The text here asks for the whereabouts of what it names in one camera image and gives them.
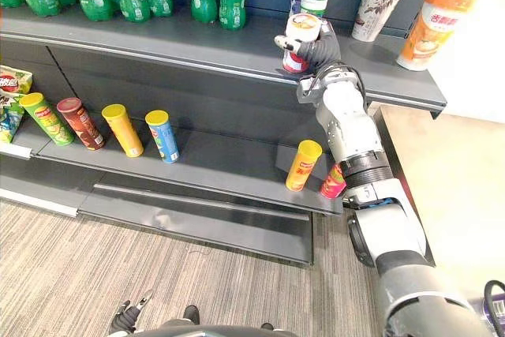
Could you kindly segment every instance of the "blue chip can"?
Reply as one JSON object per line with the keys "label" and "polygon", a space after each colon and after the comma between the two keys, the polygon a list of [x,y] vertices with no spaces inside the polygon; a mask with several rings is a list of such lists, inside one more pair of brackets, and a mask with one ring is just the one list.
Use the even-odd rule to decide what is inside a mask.
{"label": "blue chip can", "polygon": [[146,115],[145,121],[149,125],[163,162],[173,163],[178,160],[179,151],[168,118],[168,113],[164,110],[153,110]]}

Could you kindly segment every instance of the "yellow lid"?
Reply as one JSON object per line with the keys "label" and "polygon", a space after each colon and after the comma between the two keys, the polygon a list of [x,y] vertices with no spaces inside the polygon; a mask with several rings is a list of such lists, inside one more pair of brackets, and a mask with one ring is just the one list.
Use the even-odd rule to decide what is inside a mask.
{"label": "yellow lid", "polygon": [[168,122],[168,113],[164,110],[152,110],[145,115],[145,122],[149,125],[163,125]]}
{"label": "yellow lid", "polygon": [[19,100],[19,104],[22,107],[32,107],[44,100],[44,95],[42,95],[40,92],[32,92],[31,94],[23,96]]}
{"label": "yellow lid", "polygon": [[111,104],[102,109],[102,116],[106,120],[120,118],[126,113],[126,108],[122,104]]}
{"label": "yellow lid", "polygon": [[312,140],[303,140],[298,145],[298,152],[312,159],[318,159],[323,153],[321,145]]}

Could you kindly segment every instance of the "red chip can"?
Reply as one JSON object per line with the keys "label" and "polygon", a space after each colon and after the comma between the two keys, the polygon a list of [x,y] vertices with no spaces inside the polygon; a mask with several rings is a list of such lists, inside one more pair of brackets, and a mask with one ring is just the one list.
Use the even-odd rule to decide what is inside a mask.
{"label": "red chip can", "polygon": [[105,140],[89,117],[86,108],[78,98],[63,99],[56,106],[72,129],[89,150],[98,150]]}
{"label": "red chip can", "polygon": [[346,188],[346,181],[342,176],[340,166],[336,163],[330,170],[323,185],[321,186],[320,193],[328,199],[335,199]]}

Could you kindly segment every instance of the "chip bag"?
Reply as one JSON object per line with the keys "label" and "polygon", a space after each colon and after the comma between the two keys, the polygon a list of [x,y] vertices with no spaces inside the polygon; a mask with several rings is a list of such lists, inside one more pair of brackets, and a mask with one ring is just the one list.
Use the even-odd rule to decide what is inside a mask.
{"label": "chip bag", "polygon": [[19,99],[28,94],[32,73],[0,65],[0,141],[9,143],[23,117]]}

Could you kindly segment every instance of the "gray carpet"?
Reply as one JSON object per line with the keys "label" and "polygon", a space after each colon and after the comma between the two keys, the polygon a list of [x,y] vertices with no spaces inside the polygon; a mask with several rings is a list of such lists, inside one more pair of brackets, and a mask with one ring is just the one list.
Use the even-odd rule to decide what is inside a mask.
{"label": "gray carpet", "polygon": [[260,326],[300,337],[380,335],[372,271],[359,264],[344,218],[316,217],[313,267],[216,249],[2,201],[2,337],[105,336],[117,307],[154,297],[140,328],[200,307],[202,324]]}

